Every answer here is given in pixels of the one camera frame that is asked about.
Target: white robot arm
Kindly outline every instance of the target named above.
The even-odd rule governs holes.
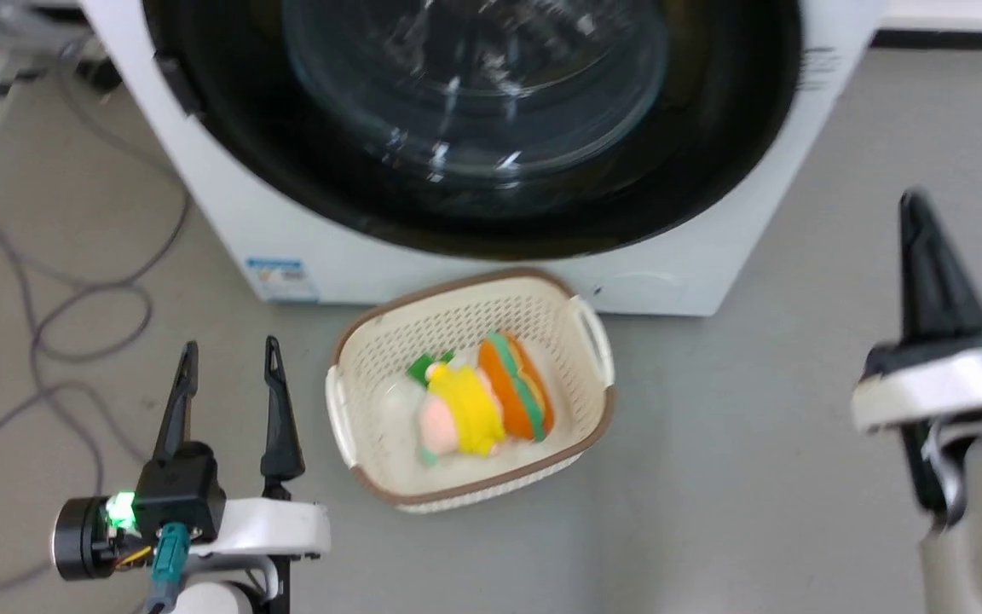
[[[852,398],[863,432],[900,431],[916,499],[928,614],[982,614],[982,306],[927,197],[900,202],[904,337],[875,347]]]
[[[108,578],[147,568],[147,614],[289,614],[290,565],[332,547],[323,506],[290,501],[284,482],[305,471],[280,347],[268,338],[268,444],[262,496],[229,499],[205,443],[188,439],[199,350],[188,343],[176,369],[153,458],[133,492],[70,499],[51,536],[51,559],[66,580]],[[264,582],[196,582],[211,571],[262,572]]]

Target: plastic basket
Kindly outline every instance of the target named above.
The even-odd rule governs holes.
[[[425,390],[406,375],[420,355],[475,361],[488,331],[516,335],[548,387],[556,427],[541,443],[510,442],[491,458],[449,455],[425,466],[416,415]],[[538,269],[433,287],[370,311],[332,355],[325,389],[339,453],[371,493],[409,513],[441,512],[510,493],[561,471],[612,417],[615,367],[585,300]]]

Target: teal connector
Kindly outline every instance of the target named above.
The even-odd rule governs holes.
[[[151,567],[151,592],[147,597],[145,611],[172,611],[176,598],[184,588],[184,563],[188,562],[188,548],[192,545],[188,527],[180,522],[170,522],[161,527],[161,537],[157,541],[157,551],[153,555]]]

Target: orange plush toy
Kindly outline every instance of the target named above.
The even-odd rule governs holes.
[[[517,338],[492,332],[480,343],[480,370],[502,407],[508,435],[543,442],[556,426],[545,382]]]

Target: washing machine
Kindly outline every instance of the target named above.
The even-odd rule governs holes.
[[[886,1],[82,7],[261,299],[525,264],[598,310],[706,316]]]

